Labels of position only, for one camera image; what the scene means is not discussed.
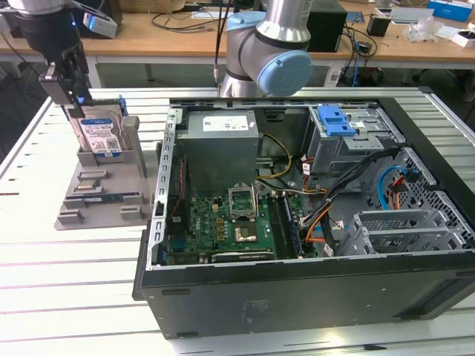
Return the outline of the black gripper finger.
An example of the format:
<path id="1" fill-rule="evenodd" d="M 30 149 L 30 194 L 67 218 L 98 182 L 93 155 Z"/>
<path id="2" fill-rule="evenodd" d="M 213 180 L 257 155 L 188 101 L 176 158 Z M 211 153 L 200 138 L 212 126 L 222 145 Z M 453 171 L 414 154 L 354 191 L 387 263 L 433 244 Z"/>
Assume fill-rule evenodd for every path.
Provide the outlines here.
<path id="1" fill-rule="evenodd" d="M 65 81 L 71 92 L 71 106 L 68 108 L 70 117 L 83 117 L 82 103 L 92 100 L 88 87 L 89 68 L 81 42 L 68 49 L 64 55 Z"/>
<path id="2" fill-rule="evenodd" d="M 70 94 L 65 78 L 54 62 L 51 62 L 46 72 L 39 76 L 39 82 L 48 96 L 57 105 L 65 106 L 73 104 L 73 97 Z"/>

